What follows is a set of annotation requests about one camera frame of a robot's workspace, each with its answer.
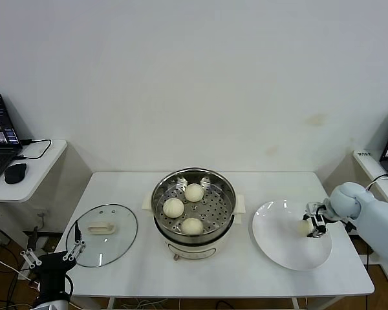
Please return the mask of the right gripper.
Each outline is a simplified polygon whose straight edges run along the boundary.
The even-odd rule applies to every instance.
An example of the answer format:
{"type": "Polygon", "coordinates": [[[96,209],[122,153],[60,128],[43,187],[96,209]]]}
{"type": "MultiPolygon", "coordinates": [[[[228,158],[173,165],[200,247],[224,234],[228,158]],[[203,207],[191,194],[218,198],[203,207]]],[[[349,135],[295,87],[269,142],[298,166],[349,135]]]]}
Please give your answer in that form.
{"type": "Polygon", "coordinates": [[[321,202],[309,202],[305,208],[303,220],[310,224],[308,238],[321,238],[327,232],[326,224],[336,223],[339,221],[338,215],[332,208],[329,198],[321,202]]]}

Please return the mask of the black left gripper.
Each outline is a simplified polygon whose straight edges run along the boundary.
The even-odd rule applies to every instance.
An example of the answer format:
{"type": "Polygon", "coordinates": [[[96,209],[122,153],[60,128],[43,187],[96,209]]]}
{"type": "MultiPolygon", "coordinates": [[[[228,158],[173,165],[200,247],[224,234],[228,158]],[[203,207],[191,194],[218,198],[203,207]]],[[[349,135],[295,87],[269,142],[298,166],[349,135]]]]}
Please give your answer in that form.
{"type": "Polygon", "coordinates": [[[78,221],[74,222],[74,245],[68,251],[45,254],[37,257],[35,250],[38,241],[38,226],[34,227],[28,237],[27,248],[20,255],[30,269],[36,268],[39,280],[37,300],[70,300],[73,282],[67,272],[73,269],[83,252],[86,243],[82,240],[78,221]]]}

